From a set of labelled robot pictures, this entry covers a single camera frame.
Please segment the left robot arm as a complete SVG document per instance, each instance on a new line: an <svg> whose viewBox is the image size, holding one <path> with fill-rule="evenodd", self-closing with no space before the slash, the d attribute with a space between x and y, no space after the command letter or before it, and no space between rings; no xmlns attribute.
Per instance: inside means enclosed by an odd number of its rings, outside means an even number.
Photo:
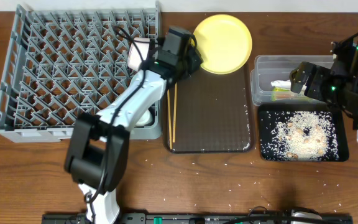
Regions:
<svg viewBox="0 0 358 224"><path fill-rule="evenodd" d="M88 223L116 222L116 188L126 171L132 130L155 102L203 62L195 35L181 27L169 28L156 41L158 46L146 51L140 45L151 45L151 40L135 39L120 26L113 31L131 42L129 61L139 57L137 73L108 107L77 117L64 164L84 195Z"/></svg>

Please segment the brown serving tray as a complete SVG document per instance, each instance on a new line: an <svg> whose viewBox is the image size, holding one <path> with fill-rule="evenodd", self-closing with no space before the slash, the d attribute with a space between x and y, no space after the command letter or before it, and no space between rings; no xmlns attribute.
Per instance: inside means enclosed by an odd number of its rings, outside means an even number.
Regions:
<svg viewBox="0 0 358 224"><path fill-rule="evenodd" d="M199 69L177 82L176 140L168 140L167 97L163 100L163 144L174 154L247 152L255 146L250 73L247 65L217 75ZM174 90L170 89L173 133Z"/></svg>

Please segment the clear plastic bin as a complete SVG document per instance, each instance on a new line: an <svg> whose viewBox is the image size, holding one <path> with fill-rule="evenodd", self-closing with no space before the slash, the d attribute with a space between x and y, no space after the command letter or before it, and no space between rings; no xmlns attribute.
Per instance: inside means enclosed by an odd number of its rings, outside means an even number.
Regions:
<svg viewBox="0 0 358 224"><path fill-rule="evenodd" d="M289 80L289 74L301 62L310 62L323 67L331 67L333 58L329 55L259 55L255 58L254 69L250 75L252 102L256 106L266 103L318 104L319 101L279 100L272 101L275 80Z"/></svg>

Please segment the grey dishwasher rack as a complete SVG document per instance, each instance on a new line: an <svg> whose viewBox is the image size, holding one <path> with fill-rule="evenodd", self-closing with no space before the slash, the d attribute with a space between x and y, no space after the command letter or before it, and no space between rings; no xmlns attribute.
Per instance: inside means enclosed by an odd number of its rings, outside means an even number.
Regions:
<svg viewBox="0 0 358 224"><path fill-rule="evenodd" d="M109 106L131 83L130 44L156 39L159 6L28 11L17 6L0 84L0 135L12 142L68 139L82 113Z"/></svg>

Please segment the yellow plate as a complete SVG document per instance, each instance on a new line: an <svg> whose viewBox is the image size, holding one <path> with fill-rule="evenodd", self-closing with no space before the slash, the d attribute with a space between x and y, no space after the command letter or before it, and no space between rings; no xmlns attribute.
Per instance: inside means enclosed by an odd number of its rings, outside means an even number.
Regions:
<svg viewBox="0 0 358 224"><path fill-rule="evenodd" d="M209 16L193 32L203 63L209 73L225 75L240 69L252 51L252 36L248 27L228 14Z"/></svg>

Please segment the green snack wrapper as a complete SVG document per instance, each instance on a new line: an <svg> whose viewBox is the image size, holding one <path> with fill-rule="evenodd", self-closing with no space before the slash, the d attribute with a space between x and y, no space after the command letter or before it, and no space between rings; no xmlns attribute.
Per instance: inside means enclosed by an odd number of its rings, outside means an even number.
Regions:
<svg viewBox="0 0 358 224"><path fill-rule="evenodd" d="M279 101L279 100L311 101L311 98L305 96L303 94L303 91L301 93L294 93L288 89L275 87L271 95L271 100L272 101Z"/></svg>

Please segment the pink bowl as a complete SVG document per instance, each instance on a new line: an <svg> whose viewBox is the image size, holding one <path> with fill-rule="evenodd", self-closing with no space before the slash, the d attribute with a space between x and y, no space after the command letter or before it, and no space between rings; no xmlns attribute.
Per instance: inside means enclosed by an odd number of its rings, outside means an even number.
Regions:
<svg viewBox="0 0 358 224"><path fill-rule="evenodd" d="M149 54L150 39L136 37L131 43L127 65L134 71L139 71L142 59L145 60Z"/></svg>

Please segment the light green cup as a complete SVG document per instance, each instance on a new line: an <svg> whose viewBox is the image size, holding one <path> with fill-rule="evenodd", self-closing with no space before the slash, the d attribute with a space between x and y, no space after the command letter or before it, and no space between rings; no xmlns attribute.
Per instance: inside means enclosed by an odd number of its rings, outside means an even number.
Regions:
<svg viewBox="0 0 358 224"><path fill-rule="evenodd" d="M143 127L143 126L147 126L149 125L151 122L153 121L153 115L152 113L147 110L138 120L138 122L136 122L136 126L137 127Z"/></svg>

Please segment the rice and nuts waste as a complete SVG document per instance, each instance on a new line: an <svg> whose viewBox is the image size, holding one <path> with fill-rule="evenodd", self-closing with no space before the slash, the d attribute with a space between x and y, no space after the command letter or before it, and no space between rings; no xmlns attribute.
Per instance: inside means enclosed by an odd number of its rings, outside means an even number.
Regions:
<svg viewBox="0 0 358 224"><path fill-rule="evenodd" d="M328 111L263 111L260 151L269 161L338 161L333 114Z"/></svg>

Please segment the wooden chopstick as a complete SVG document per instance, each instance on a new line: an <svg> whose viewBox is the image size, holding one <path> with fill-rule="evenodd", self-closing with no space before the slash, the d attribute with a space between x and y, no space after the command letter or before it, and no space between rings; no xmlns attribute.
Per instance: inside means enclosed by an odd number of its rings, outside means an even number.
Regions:
<svg viewBox="0 0 358 224"><path fill-rule="evenodd" d="M171 119L171 106L170 106L170 90L167 90L167 113L168 113L168 140L170 149L172 149L172 119Z"/></svg>
<svg viewBox="0 0 358 224"><path fill-rule="evenodd" d="M172 142L175 143L176 140L176 123L177 123L177 89L178 85L175 84L175 91L174 91L174 105L173 105L173 134L172 134Z"/></svg>

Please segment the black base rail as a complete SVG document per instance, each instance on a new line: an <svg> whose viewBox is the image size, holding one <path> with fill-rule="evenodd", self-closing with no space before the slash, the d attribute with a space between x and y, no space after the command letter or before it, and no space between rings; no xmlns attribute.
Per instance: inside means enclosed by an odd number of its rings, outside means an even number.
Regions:
<svg viewBox="0 0 358 224"><path fill-rule="evenodd" d="M119 224L222 224L246 216L219 215L147 215L144 213L125 213L114 223ZM44 214L41 224L84 224L91 223L84 213Z"/></svg>

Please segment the black waste tray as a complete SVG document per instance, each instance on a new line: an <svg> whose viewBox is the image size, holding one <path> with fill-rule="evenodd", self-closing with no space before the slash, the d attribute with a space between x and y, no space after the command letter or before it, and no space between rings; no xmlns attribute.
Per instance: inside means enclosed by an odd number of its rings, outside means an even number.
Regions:
<svg viewBox="0 0 358 224"><path fill-rule="evenodd" d="M325 105L263 104L261 156L268 161L344 162L349 158L342 113Z"/></svg>

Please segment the white napkin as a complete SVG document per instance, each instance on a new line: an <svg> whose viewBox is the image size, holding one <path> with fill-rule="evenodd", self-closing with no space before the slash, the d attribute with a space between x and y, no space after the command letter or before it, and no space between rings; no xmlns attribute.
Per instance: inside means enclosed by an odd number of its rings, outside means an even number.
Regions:
<svg viewBox="0 0 358 224"><path fill-rule="evenodd" d="M287 80L287 81L275 80L275 81L272 81L270 84L273 88L281 88L281 89L285 89L285 90L291 90L290 80Z"/></svg>

